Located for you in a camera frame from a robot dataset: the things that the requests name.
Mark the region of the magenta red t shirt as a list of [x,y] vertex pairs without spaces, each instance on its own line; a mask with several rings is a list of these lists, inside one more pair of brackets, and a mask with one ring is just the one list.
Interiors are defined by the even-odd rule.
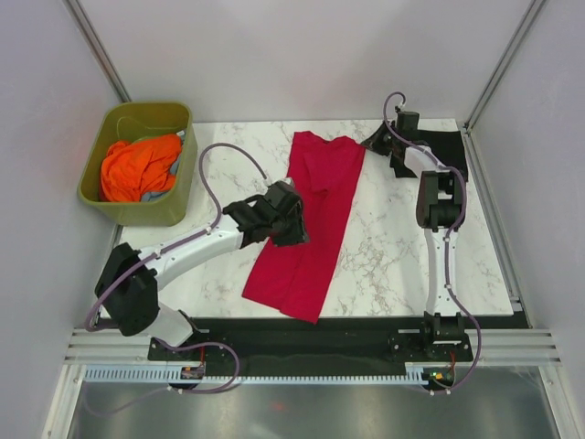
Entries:
[[317,322],[334,277],[365,152],[346,136],[325,140],[312,132],[293,135],[287,176],[303,199],[310,241],[291,247],[268,241],[245,283],[243,298]]

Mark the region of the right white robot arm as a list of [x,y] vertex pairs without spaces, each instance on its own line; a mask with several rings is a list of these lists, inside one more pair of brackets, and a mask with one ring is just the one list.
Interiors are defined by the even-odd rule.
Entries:
[[419,336],[420,353],[441,359],[464,335],[463,311],[454,292],[458,229],[466,211],[466,183],[460,172],[445,165],[419,138],[420,115],[396,110],[362,145],[388,156],[394,166],[419,180],[416,221],[423,229],[429,255],[429,292]]

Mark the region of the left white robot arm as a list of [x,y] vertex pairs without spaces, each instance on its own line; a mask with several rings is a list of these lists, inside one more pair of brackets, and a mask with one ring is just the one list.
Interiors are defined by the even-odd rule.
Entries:
[[176,278],[222,254],[251,244],[304,244],[309,237],[303,201],[289,177],[264,194],[232,202],[203,230],[136,250],[124,242],[112,249],[95,287],[113,327],[125,337],[145,334],[168,345],[180,359],[192,359],[200,337],[179,311],[158,297]]

